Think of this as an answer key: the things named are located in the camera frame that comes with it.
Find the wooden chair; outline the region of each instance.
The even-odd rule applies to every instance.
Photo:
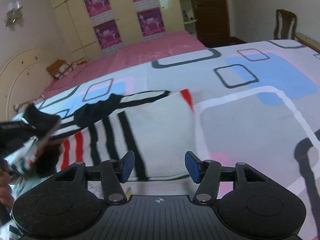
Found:
[[[280,29],[280,20],[282,20],[282,28]],[[294,40],[296,28],[297,28],[297,16],[293,12],[289,12],[283,9],[278,9],[276,11],[276,28],[274,32],[274,39],[287,39]]]

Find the cream headboard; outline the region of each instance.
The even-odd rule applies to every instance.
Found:
[[[52,81],[46,67],[57,58],[50,49],[30,49],[16,55],[0,70],[0,121],[16,114],[14,104],[41,95]]]

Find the pink mattress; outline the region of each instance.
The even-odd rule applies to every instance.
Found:
[[[50,98],[72,87],[121,69],[202,49],[206,47],[187,31],[178,31],[157,39],[131,44],[123,47],[117,53],[78,66],[67,76],[51,82],[42,95]]]

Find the brown door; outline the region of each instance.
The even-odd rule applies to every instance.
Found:
[[[197,37],[202,43],[228,41],[230,38],[227,0],[192,0]]]

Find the wall sconce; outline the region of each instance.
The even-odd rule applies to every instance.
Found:
[[[8,4],[8,12],[7,12],[7,19],[5,20],[5,26],[9,26],[10,24],[14,23],[17,19],[22,17],[22,5],[19,1],[10,2]]]

